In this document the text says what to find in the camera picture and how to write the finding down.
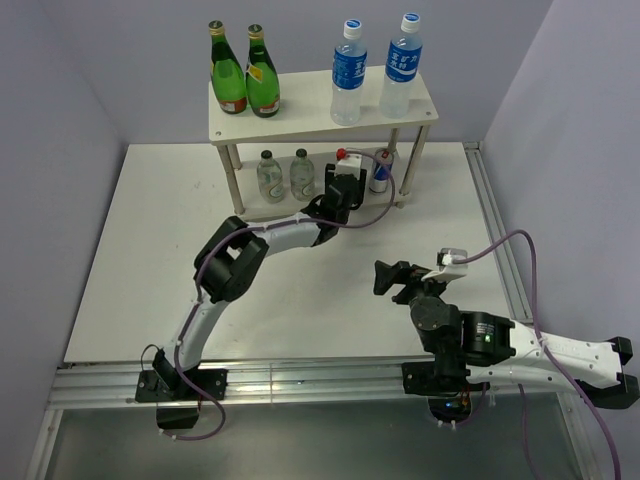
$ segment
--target beer bottle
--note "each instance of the beer bottle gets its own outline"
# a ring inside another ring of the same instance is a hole
[[[209,23],[211,34],[211,84],[213,93],[226,113],[240,113],[247,108],[247,93],[242,68],[233,54],[224,25],[220,20]]]
[[[259,117],[271,117],[280,108],[280,83],[273,62],[264,45],[260,25],[249,27],[249,61],[247,62],[247,96],[251,110]]]

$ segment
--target bottle neck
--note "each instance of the bottle neck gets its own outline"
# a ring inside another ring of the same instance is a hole
[[[211,35],[211,43],[215,45],[216,43],[229,43],[227,42],[227,37],[224,35]]]
[[[414,39],[414,38],[420,38],[420,32],[412,32],[412,33],[408,33],[405,32],[404,30],[400,30],[400,34],[404,37],[404,38],[409,38],[409,39]]]
[[[249,38],[249,48],[264,47],[264,38]]]

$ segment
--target white robotic arm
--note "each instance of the white robotic arm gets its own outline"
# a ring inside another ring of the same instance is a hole
[[[286,227],[270,230],[269,226],[276,223],[274,221],[262,224],[250,223],[244,228],[258,228],[261,230],[254,232],[254,237],[256,243],[261,243],[266,246],[266,252],[263,257],[266,258],[292,248],[312,247],[316,244],[321,230],[316,223],[310,222],[310,219],[311,217],[309,215],[297,213],[290,217],[290,219],[284,220],[292,221],[292,224]],[[228,305],[229,302],[225,300],[218,300],[212,303],[211,297],[207,297],[199,306],[184,337],[182,340],[179,340],[184,324],[191,315],[193,306],[189,307],[184,321],[180,324],[169,345],[167,345],[168,352],[173,352],[176,346],[180,346],[178,354],[180,365],[184,370],[189,370],[200,364],[205,343],[209,339],[220,315],[222,315]],[[167,361],[173,368],[176,367],[173,355],[169,355]]]
[[[464,250],[443,249],[437,271],[407,262],[394,266],[376,262],[374,293],[383,295],[393,284],[402,291],[393,297],[409,305],[423,348],[434,361],[403,365],[406,393],[437,396],[468,386],[518,385],[574,392],[573,385],[551,362],[545,347],[577,381],[595,406],[621,409],[639,397],[638,381],[623,366],[633,355],[631,342],[616,337],[584,342],[547,333],[542,340],[533,328],[516,320],[484,312],[464,312],[440,298],[449,282],[467,273]]]

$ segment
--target gray wall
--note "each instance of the gray wall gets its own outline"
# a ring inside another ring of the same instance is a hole
[[[206,142],[207,23],[240,62],[261,23],[280,73],[331,68],[347,18],[362,19],[369,64],[386,59],[402,14],[423,16],[421,72],[438,140],[481,140],[552,0],[41,0],[129,143]]]
[[[0,9],[0,478],[24,475],[122,160],[40,5]]]
[[[484,152],[506,225],[528,229],[539,248],[544,326],[585,340],[628,336],[637,351],[639,20],[637,0],[555,0]],[[639,359],[628,373],[640,375]],[[640,405],[603,413],[623,477],[637,478]],[[585,418],[612,472],[602,434]]]

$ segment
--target water bottle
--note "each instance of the water bottle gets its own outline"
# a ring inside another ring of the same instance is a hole
[[[260,160],[257,169],[260,194],[267,203],[278,203],[284,198],[282,168],[273,158],[270,150],[263,150],[260,157],[262,160]]]
[[[331,118],[338,125],[353,125],[360,119],[360,97],[367,64],[367,48],[361,35],[360,20],[344,22],[344,39],[333,54]]]
[[[422,39],[418,36],[420,15],[406,13],[400,29],[401,32],[389,44],[380,96],[380,112],[389,118],[402,118],[409,112],[411,88],[422,51]]]
[[[307,157],[304,148],[296,150],[296,158],[289,170],[291,179],[291,193],[301,202],[309,202],[316,194],[315,172],[313,163]]]

